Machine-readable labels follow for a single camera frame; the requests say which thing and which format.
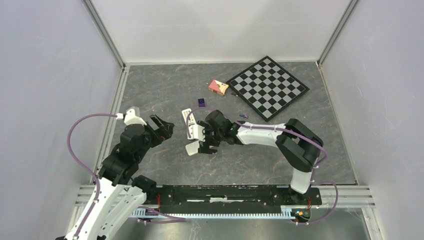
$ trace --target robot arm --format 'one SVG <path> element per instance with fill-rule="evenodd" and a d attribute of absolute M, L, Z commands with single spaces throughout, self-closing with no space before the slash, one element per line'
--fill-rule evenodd
<path fill-rule="evenodd" d="M 131 213 L 143 204 L 156 182 L 142 175 L 127 185 L 139 169 L 139 163 L 150 148 L 160 145 L 173 134 L 174 124 L 165 122 L 156 115 L 150 118 L 158 126 L 153 128 L 139 117 L 140 111 L 132 107 L 125 114 L 118 114 L 127 125 L 111 154 L 102 162 L 98 173 L 100 193 L 96 190 L 71 231 L 56 240 L 105 240 L 112 239 Z M 126 190 L 125 197 L 112 209 L 118 195 Z"/>
<path fill-rule="evenodd" d="M 320 146 L 324 145 L 323 141 L 303 123 L 294 118 L 287 123 L 278 125 L 259 125 L 244 121 L 239 121 L 239 123 L 243 126 L 231 122 L 218 110 L 211 112 L 206 116 L 205 121 L 199 121 L 198 125 L 190 126 L 193 128 L 192 132 L 195 138 L 199 141 L 187 145 L 188 154 L 193 154 L 195 145 L 198 146 L 198 153 L 216 153 L 217 150 L 210 147 L 218 147 L 221 141 L 230 145 L 260 144 L 278 148 L 293 167 L 290 188 L 299 194 L 305 194 L 311 185 L 313 166 L 320 155 L 320 150 L 303 139 L 295 142 L 297 137 L 276 129 L 291 130 Z"/>

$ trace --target small blue object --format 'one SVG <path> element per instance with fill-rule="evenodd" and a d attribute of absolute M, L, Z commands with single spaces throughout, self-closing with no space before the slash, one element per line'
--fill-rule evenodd
<path fill-rule="evenodd" d="M 206 107 L 206 103 L 205 103 L 205 99 L 204 98 L 199 98 L 197 101 L 199 103 L 199 108 Z"/>

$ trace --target gray stone surface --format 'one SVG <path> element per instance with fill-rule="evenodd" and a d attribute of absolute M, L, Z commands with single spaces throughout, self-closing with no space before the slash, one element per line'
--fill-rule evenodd
<path fill-rule="evenodd" d="M 290 183 L 292 167 L 281 152 L 263 145 L 228 145 L 223 142 L 216 155 L 188 156 L 185 145 L 186 125 L 181 111 L 195 109 L 198 99 L 204 98 L 207 107 L 243 120 L 249 116 L 255 124 L 280 124 L 290 118 L 301 120 L 322 138 L 330 157 L 316 172 L 315 180 L 334 181 L 337 184 L 355 183 L 344 143 L 330 105 L 323 80 L 314 62 L 284 62 L 283 68 L 292 73 L 310 90 L 279 115 L 266 123 L 241 98 L 230 94 L 220 96 L 208 90 L 216 79 L 225 82 L 251 63 L 178 64 L 132 66 L 129 70 L 120 112 L 137 106 L 145 120 L 156 114 L 175 124 L 171 139 L 148 151 L 139 165 L 142 174 L 161 184 L 282 184 Z M 197 111 L 196 120 L 208 112 Z M 116 124 L 113 145 L 119 142 L 124 123 Z"/>

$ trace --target black and white checkerboard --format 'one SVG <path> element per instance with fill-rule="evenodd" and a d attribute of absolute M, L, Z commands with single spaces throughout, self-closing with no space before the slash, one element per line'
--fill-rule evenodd
<path fill-rule="evenodd" d="M 269 56 L 226 83 L 267 122 L 309 90 Z"/>

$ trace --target white wall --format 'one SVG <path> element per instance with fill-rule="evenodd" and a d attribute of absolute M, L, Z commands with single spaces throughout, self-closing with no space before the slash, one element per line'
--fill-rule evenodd
<path fill-rule="evenodd" d="M 349 0 L 93 0 L 136 62 L 317 60 Z"/>
<path fill-rule="evenodd" d="M 422 239 L 424 2 L 360 1 L 323 64 L 358 178 L 389 240 Z"/>
<path fill-rule="evenodd" d="M 107 112 L 120 68 L 82 1 L 0 4 L 0 239 L 65 235 L 81 183 L 66 137 Z M 83 122 L 75 153 L 91 167 L 105 119 Z"/>

